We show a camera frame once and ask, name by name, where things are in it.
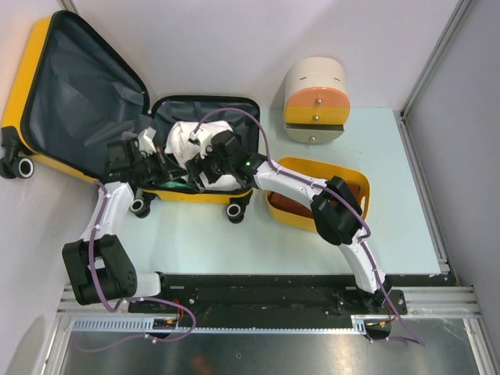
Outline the yellow Pikachu suitcase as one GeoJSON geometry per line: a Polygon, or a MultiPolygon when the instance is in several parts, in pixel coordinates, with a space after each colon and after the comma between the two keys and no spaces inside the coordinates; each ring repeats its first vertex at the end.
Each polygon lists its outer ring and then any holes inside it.
{"type": "MultiPolygon", "coordinates": [[[[257,151],[259,115],[259,106],[241,97],[174,95],[151,102],[142,79],[110,44],[80,16],[60,11],[30,32],[2,118],[1,175],[28,179],[39,161],[94,183],[109,143],[151,127],[165,153],[177,121],[197,122],[195,129],[227,121],[257,151]]],[[[171,191],[149,184],[141,189],[142,197],[147,194],[152,200],[222,203],[228,220],[240,223],[252,189],[171,191]]]]}

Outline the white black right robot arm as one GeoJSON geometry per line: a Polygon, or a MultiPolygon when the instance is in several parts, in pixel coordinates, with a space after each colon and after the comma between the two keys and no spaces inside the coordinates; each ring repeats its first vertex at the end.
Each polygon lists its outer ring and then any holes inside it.
{"type": "Polygon", "coordinates": [[[356,286],[362,290],[361,306],[368,313],[379,313],[388,305],[385,273],[366,243],[370,228],[340,177],[324,180],[290,170],[269,154],[248,151],[239,136],[229,130],[218,134],[194,130],[188,141],[199,147],[199,153],[186,162],[191,184],[204,189],[230,175],[243,188],[278,193],[309,208],[318,235],[338,246],[351,267],[356,286]]]}

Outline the white towel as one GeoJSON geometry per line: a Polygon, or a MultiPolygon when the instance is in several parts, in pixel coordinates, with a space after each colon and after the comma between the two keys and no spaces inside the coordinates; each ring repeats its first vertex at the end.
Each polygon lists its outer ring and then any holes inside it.
{"type": "MultiPolygon", "coordinates": [[[[193,132],[198,125],[197,122],[177,121],[166,140],[165,153],[172,154],[177,164],[185,168],[186,162],[193,159],[200,151],[198,145],[189,142],[191,132],[193,132]]],[[[210,133],[216,135],[225,130],[233,131],[232,127],[227,121],[219,120],[210,123],[204,123],[198,132],[210,133]]],[[[241,185],[230,174],[221,176],[216,182],[209,183],[207,176],[201,173],[200,179],[204,188],[210,191],[236,191],[241,189],[241,185]]]]}

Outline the yellow plastic basket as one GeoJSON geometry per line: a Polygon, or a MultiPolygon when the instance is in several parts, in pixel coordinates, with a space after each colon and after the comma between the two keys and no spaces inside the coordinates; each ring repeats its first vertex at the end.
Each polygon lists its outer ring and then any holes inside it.
{"type": "MultiPolygon", "coordinates": [[[[346,184],[358,184],[361,187],[361,198],[360,200],[355,199],[362,209],[361,217],[364,220],[366,219],[370,203],[370,182],[363,173],[339,165],[296,157],[285,157],[280,159],[278,163],[296,173],[302,173],[311,177],[326,180],[330,180],[332,177],[340,177],[346,184]]],[[[270,215],[274,220],[301,230],[316,231],[313,218],[308,219],[272,207],[268,203],[268,196],[271,192],[274,191],[266,192],[266,200],[270,215]]]]}

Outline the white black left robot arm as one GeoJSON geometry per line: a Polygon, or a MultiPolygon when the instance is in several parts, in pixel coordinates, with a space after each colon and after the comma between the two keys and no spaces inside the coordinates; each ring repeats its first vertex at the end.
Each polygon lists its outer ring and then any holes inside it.
{"type": "Polygon", "coordinates": [[[136,135],[107,146],[104,171],[95,180],[98,201],[81,237],[64,245],[62,258],[74,296],[81,305],[110,305],[145,298],[154,311],[166,311],[172,292],[161,286],[157,272],[136,271],[119,239],[129,212],[145,216],[153,195],[141,196],[149,184],[164,183],[177,166],[166,158],[163,148],[148,135],[136,135]]]}

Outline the rust brown towel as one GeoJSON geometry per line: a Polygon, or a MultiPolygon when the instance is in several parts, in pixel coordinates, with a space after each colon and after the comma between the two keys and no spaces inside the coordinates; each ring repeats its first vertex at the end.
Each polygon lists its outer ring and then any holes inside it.
{"type": "MultiPolygon", "coordinates": [[[[361,187],[358,184],[347,184],[350,192],[358,199],[361,198],[361,187]]],[[[268,196],[268,203],[275,209],[285,211],[286,213],[295,214],[298,216],[303,216],[308,219],[312,219],[313,215],[310,209],[300,203],[287,198],[276,192],[271,192],[268,196]]]]}

